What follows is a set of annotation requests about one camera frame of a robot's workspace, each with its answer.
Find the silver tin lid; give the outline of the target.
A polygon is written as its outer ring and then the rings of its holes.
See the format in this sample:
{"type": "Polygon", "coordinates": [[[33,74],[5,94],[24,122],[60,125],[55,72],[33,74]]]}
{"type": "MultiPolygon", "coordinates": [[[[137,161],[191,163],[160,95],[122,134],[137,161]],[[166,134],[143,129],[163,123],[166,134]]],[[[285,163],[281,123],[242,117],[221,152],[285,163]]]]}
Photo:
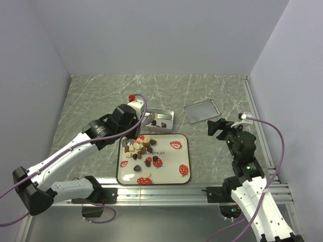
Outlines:
{"type": "Polygon", "coordinates": [[[221,115],[212,99],[184,106],[184,111],[191,124],[196,124],[221,115]]]}

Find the metal serving tongs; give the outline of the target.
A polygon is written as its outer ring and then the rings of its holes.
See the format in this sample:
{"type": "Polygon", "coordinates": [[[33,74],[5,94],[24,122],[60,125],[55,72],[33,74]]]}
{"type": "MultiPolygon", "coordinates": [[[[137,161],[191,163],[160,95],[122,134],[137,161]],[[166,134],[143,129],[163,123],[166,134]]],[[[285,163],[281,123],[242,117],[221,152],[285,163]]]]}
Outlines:
{"type": "MultiPolygon", "coordinates": [[[[146,116],[144,118],[143,122],[141,123],[140,130],[142,130],[145,126],[152,123],[156,118],[157,118],[157,114],[155,112],[151,112],[148,116],[146,116]]],[[[133,145],[133,143],[134,143],[133,138],[132,139],[122,138],[121,139],[121,145],[123,148],[125,148],[126,146],[130,147],[131,145],[133,145]]]]}

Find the silver rectangular tin box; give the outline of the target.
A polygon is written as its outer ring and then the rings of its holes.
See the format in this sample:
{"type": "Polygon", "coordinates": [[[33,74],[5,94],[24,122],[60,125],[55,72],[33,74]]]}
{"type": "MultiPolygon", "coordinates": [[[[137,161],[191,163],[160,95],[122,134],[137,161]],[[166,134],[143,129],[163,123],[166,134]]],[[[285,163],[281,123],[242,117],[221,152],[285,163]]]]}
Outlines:
{"type": "Polygon", "coordinates": [[[156,126],[153,126],[150,123],[149,125],[145,126],[142,130],[163,134],[172,133],[174,124],[174,112],[170,110],[148,108],[145,117],[148,116],[151,112],[155,112],[157,114],[157,118],[155,119],[156,126]],[[162,122],[167,124],[166,128],[161,127],[162,122]]]}

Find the dark heart chocolate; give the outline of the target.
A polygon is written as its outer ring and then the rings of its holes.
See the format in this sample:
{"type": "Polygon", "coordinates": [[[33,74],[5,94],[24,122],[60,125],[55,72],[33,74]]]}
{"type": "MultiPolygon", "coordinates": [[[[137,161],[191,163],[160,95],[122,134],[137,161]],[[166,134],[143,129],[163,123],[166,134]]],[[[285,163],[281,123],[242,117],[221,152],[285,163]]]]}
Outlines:
{"type": "Polygon", "coordinates": [[[133,168],[133,170],[134,170],[135,172],[140,172],[142,169],[141,169],[141,166],[140,166],[140,165],[136,165],[136,166],[133,168]]]}

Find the white oval chocolate front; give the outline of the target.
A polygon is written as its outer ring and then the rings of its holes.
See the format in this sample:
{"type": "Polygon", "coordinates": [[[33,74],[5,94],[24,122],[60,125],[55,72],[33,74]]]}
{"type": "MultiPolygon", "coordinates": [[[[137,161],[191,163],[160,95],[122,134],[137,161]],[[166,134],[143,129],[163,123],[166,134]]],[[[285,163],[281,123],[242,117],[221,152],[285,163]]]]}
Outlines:
{"type": "Polygon", "coordinates": [[[142,174],[142,177],[143,178],[149,178],[151,176],[151,173],[150,172],[144,172],[143,174],[142,174]]]}

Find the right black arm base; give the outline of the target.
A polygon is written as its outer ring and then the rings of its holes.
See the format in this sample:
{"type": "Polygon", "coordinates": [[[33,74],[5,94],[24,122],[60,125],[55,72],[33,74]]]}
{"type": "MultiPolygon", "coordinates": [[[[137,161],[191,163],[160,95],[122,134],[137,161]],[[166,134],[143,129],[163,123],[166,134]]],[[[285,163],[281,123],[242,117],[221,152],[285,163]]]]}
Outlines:
{"type": "Polygon", "coordinates": [[[208,203],[219,204],[220,216],[224,220],[234,222],[242,218],[240,207],[222,187],[206,187],[203,191],[206,193],[208,203]]]}

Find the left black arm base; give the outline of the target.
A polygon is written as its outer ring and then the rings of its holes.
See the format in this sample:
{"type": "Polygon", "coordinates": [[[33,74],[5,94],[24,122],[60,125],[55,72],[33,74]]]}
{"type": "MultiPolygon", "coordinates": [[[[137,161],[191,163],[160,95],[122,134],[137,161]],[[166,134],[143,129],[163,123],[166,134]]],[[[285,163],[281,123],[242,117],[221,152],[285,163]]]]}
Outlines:
{"type": "Polygon", "coordinates": [[[113,205],[117,202],[117,188],[103,188],[100,192],[94,192],[87,199],[72,199],[72,204],[82,205],[81,214],[84,220],[93,224],[112,222],[117,213],[113,205]]]}

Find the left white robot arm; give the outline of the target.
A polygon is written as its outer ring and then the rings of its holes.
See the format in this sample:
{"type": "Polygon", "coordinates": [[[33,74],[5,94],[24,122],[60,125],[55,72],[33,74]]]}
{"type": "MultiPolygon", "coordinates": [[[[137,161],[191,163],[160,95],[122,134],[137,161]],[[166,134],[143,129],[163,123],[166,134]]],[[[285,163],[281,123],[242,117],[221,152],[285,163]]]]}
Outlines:
{"type": "Polygon", "coordinates": [[[145,112],[146,104],[142,101],[121,104],[113,113],[91,121],[70,143],[46,160],[28,169],[21,166],[15,169],[15,191],[29,214],[41,214],[52,204],[69,199],[85,199],[91,203],[101,201],[103,188],[93,176],[65,182],[59,182],[58,178],[117,139],[135,139],[145,112]]]}

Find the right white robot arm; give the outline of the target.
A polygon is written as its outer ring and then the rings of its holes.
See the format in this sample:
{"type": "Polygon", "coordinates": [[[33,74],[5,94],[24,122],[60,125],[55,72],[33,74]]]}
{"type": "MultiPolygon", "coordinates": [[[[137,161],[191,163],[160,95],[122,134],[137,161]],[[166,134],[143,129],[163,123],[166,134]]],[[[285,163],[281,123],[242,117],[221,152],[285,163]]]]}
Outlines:
{"type": "Polygon", "coordinates": [[[233,158],[233,177],[224,179],[222,195],[227,201],[234,201],[241,209],[248,224],[234,239],[240,237],[251,228],[257,241],[303,241],[302,235],[296,235],[287,224],[278,209],[267,180],[257,161],[256,137],[244,131],[246,125],[251,125],[255,119],[249,114],[240,114],[239,122],[230,122],[224,118],[207,122],[208,135],[217,131],[217,139],[224,141],[233,158]]]}

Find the dark round chocolate right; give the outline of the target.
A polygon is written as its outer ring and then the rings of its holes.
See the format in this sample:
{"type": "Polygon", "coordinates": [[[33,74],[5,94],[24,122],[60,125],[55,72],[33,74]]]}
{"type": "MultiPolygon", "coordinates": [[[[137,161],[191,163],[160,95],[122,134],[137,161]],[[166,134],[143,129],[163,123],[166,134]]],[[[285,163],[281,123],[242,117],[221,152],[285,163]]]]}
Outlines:
{"type": "Polygon", "coordinates": [[[156,140],[151,139],[149,143],[150,143],[150,145],[154,146],[156,144],[156,140]]]}

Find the white strawberry pattern tray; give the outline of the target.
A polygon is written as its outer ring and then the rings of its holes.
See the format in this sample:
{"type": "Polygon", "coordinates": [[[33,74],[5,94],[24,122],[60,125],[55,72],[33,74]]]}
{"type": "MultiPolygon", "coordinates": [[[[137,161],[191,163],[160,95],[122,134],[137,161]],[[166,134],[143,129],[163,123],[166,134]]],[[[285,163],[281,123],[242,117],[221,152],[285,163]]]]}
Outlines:
{"type": "Polygon", "coordinates": [[[137,159],[126,157],[124,148],[119,145],[116,180],[121,185],[183,185],[191,179],[188,140],[183,134],[140,134],[129,152],[137,154],[137,159]],[[154,146],[150,140],[156,140],[154,146]],[[151,162],[146,167],[145,161],[151,162]],[[141,166],[140,172],[133,168],[141,166]],[[143,178],[144,172],[150,172],[149,178],[143,178]]]}

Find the aluminium frame rail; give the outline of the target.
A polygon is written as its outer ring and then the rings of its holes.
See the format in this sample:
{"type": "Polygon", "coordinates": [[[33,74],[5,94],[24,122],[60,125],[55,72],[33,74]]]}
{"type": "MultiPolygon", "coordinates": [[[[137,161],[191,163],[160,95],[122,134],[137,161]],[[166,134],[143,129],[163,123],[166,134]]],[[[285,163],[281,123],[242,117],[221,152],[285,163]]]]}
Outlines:
{"type": "MultiPolygon", "coordinates": [[[[80,180],[59,182],[54,185],[57,191],[53,204],[71,204],[72,199],[78,199],[79,194],[63,185],[77,185],[81,188],[80,180]]],[[[221,184],[186,184],[186,185],[138,185],[122,186],[119,184],[102,184],[103,188],[117,188],[117,206],[204,206],[208,203],[206,187],[222,187],[221,184]]],[[[270,192],[277,204],[294,204],[288,185],[274,183],[270,192]]]]}

